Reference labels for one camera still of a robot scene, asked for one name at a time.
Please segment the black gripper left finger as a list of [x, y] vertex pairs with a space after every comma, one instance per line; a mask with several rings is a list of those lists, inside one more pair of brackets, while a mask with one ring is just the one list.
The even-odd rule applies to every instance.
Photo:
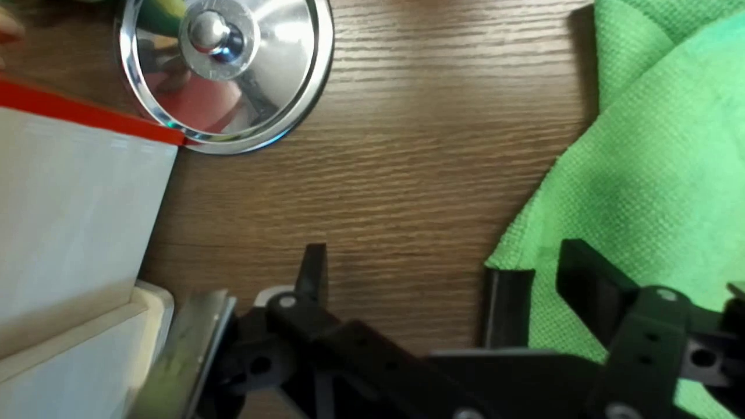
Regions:
[[291, 345], [291, 388], [311, 419], [432, 419], [431, 369], [363, 321], [326, 309], [326, 247], [306, 244], [296, 284], [267, 302], [269, 325]]

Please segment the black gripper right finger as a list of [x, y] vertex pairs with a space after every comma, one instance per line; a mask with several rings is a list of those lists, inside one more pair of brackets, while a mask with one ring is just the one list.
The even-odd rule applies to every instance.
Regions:
[[589, 396], [602, 419], [673, 419], [688, 301], [638, 287], [583, 240], [564, 240], [557, 292], [607, 349]]

